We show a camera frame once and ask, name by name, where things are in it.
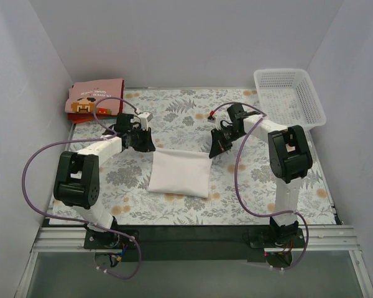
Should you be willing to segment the white t shirt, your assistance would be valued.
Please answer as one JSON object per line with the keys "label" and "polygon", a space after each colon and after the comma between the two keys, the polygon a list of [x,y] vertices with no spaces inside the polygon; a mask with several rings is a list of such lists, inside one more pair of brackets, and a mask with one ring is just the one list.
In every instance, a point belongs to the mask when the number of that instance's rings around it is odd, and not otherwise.
{"label": "white t shirt", "polygon": [[207,199],[211,164],[208,153],[158,148],[148,191]]}

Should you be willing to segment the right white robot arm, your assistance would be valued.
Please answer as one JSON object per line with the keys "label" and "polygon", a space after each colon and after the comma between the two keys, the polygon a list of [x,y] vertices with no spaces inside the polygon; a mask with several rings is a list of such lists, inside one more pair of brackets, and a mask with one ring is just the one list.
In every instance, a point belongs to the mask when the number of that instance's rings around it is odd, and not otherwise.
{"label": "right white robot arm", "polygon": [[300,188],[313,165],[304,129],[299,125],[287,127],[269,119],[264,112],[253,107],[245,111],[245,103],[227,102],[229,120],[216,118],[211,111],[208,121],[215,124],[211,130],[209,158],[229,151],[233,142],[246,142],[253,135],[269,147],[269,164],[276,178],[275,209],[267,215],[269,234],[273,245],[291,245],[298,235],[298,222],[303,219],[297,211]]}

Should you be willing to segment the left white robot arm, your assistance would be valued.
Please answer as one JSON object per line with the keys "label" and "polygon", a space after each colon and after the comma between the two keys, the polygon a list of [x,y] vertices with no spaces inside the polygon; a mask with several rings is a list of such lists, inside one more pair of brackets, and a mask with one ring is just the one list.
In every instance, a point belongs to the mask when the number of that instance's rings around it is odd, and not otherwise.
{"label": "left white robot arm", "polygon": [[155,151],[149,122],[153,115],[118,114],[116,123],[99,140],[78,151],[64,151],[59,158],[53,189],[56,200],[75,210],[85,221],[85,228],[105,248],[118,245],[121,236],[116,219],[105,209],[101,199],[99,168],[123,150],[149,153]]}

